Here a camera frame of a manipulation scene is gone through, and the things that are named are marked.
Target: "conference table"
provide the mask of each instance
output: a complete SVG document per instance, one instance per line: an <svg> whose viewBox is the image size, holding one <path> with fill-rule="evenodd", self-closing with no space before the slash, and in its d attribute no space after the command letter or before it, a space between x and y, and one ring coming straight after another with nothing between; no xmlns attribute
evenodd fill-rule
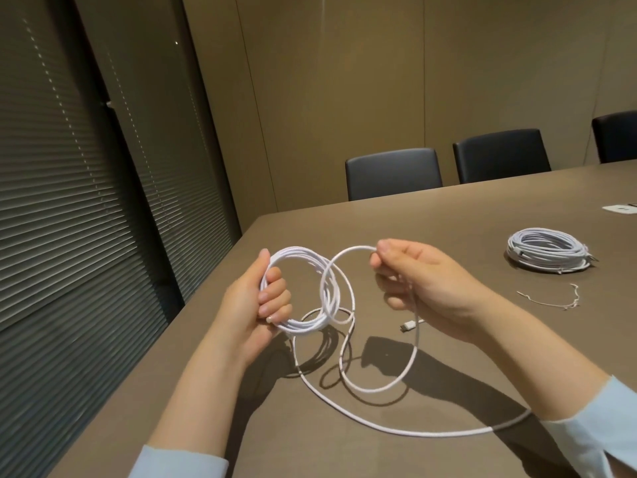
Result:
<svg viewBox="0 0 637 478"><path fill-rule="evenodd" d="M50 476L127 476L224 290L261 248L274 252L297 245L332 257L387 237L430 243L637 389L637 215L602 209L629 202L637 202L637 160L262 216ZM570 233L588 245L597 261L567 275L516 268L505 258L506 241L526 227ZM355 383L378 387L404 368L414 331L400 331L411 315L385 305L368 259L369 252L361 251L338 261L356 297L357 325L345 357ZM280 266L299 318L319 305L320 275L299 260ZM565 305L573 300L570 283L579 286L581 296L580 305L570 310L517 294ZM346 292L341 304L351 305ZM299 338L299 361L310 382L330 399L392 428L465 430L501 423L524 410L515 388L477 348L426 324L420 330L412 370L383 393L353 393L339 381L336 364L345 326ZM409 438L362 426L306 388L292 365L285 335L275 338L245 376L227 457L235 478L575 476L534 417L502 432L462 438Z"/></svg>

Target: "fingernail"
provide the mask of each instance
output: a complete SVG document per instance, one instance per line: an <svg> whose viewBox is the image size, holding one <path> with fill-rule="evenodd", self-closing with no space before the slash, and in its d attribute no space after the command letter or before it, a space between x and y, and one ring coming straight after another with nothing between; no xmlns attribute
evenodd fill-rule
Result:
<svg viewBox="0 0 637 478"><path fill-rule="evenodd" d="M387 240L379 240L376 245L376 250L380 253L384 253L389 250L389 242Z"/></svg>

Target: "chair backrest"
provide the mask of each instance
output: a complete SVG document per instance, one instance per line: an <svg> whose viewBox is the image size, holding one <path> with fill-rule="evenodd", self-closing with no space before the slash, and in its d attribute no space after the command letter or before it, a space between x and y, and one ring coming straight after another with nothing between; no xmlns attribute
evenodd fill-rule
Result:
<svg viewBox="0 0 637 478"><path fill-rule="evenodd" d="M517 129L454 143L460 183L475 183L551 170L539 129Z"/></svg>
<svg viewBox="0 0 637 478"><path fill-rule="evenodd" d="M593 134L600 162L637 159L637 111L596 117Z"/></svg>
<svg viewBox="0 0 637 478"><path fill-rule="evenodd" d="M347 196L356 199L440 188L442 179L433 149L404 149L345 161Z"/></svg>

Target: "light blue sleeve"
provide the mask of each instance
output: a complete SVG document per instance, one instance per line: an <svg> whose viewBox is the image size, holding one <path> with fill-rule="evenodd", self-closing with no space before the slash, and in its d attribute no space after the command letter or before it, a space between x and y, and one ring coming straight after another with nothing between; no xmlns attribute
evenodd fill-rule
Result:
<svg viewBox="0 0 637 478"><path fill-rule="evenodd" d="M227 469L218 456L144 446L129 478L224 478Z"/></svg>
<svg viewBox="0 0 637 478"><path fill-rule="evenodd" d="M613 478L606 454L637 470L637 393L615 377L572 418L542 424L582 477Z"/></svg>

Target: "bundled cable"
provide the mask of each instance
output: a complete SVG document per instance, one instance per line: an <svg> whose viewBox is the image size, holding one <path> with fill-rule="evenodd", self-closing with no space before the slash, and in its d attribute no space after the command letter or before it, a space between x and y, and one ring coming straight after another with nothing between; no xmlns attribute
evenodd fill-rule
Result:
<svg viewBox="0 0 637 478"><path fill-rule="evenodd" d="M588 247L561 231L527 228L509 237L506 254L511 260L534 270L570 273L591 265Z"/></svg>
<svg viewBox="0 0 637 478"><path fill-rule="evenodd" d="M531 410L527 409L520 416L510 419L509 421L506 421L505 423L501 423L495 426L485 426L483 428L476 428L473 430L466 430L466 431L450 431L450 432L434 433L434 432L420 432L420 431L409 431L409 430L396 430L394 428L388 428L386 426L381 426L376 423L372 423L371 421L368 421L367 419L364 419L364 418L361 418L360 416L355 415L353 412L348 411L347 409L343 408L342 406L339 406L338 404L330 400L328 397L324 396L316 387L310 384L310 381L307 379L307 377L301 370L301 365L299 364L298 357L296 355L296 338L299 335L306 335L316 330L321 330L325 328L327 325L329 325L330 323L350 325L350 328L347 331L347 334L343 341L343 345L341 346L341 350L339 352L338 369L343 379L343 382L345 383L345 385L347 385L351 389L355 389L356 391L359 391L361 393L380 393L382 391L386 391L387 389L390 389L391 387L393 387L394 385L402 381L402 379L410 371L411 366L416 360L416 356L418 354L418 339L420 337L420 333L419 333L420 326L416 324L416 322L418 322L418 315L414 313L415 320L413 323L414 323L416 332L415 332L415 341L413 345L413 351L411 352L410 359L407 362L407 365L405 366L404 370L393 381L391 381L390 383L382 387L368 389L368 388L360 387L354 384L347 377L345 373L345 369L344 369L345 366L343 364L343 354L345 353L348 342L350 341L350 338L352 337L352 333L354 332L354 326L356 323L356 317L355 317L356 303L354 299L354 291L352 290L352 285L350 284L350 281L345 276L345 273L337 265L335 265L335 262L341 256L355 250L367 250L371 252L376 251L374 247L369 247L369 246L351 247L351 248L344 249L343 251L338 253L336 256L334 256L331 260L328 260L327 258L307 248L288 247L288 248L279 250L274 255L272 255L272 257L270 258L270 264L267 267L267 269L269 270L270 267L274 266L278 261L281 261L286 258L298 258L312 265L314 269L316 270L316 272L321 274L321 280L318 287L319 288L318 296L320 298L321 306L306 313L303 317L301 317L300 320L290 319L286 322L283 322L277 325L281 330L284 330L286 333L288 333L289 337L291 338L290 340L292 343L292 355L294 356L294 365L296 366L299 372L299 376L301 377L305 385L308 386L308 389L310 391L312 391L322 401L324 401L325 403L327 403L334 409L345 414L348 418L354 419L355 421L357 421L358 423L361 423L364 426L369 426L370 428L373 428L375 430L378 430L384 433L390 433L390 434L401 435L401 436L419 437L419 438L452 438L452 437L471 436L471 435L490 433L493 431L498 431L504 428L508 428L509 426L513 426L530 415ZM341 275L341 277L343 277L343 280L345 281L345 284L347 285L347 289L349 290L350 298L352 300L351 310L341 307L341 291L338 287L338 282L336 281L336 275L334 273L335 270L338 274ZM263 279L261 280L261 286L260 286L261 290L265 289L266 286L267 286L267 281L264 275ZM345 320L338 320L336 318L336 314L339 311L347 314L347 318ZM308 320L308 318L314 314L316 314L316 316L313 319Z"/></svg>

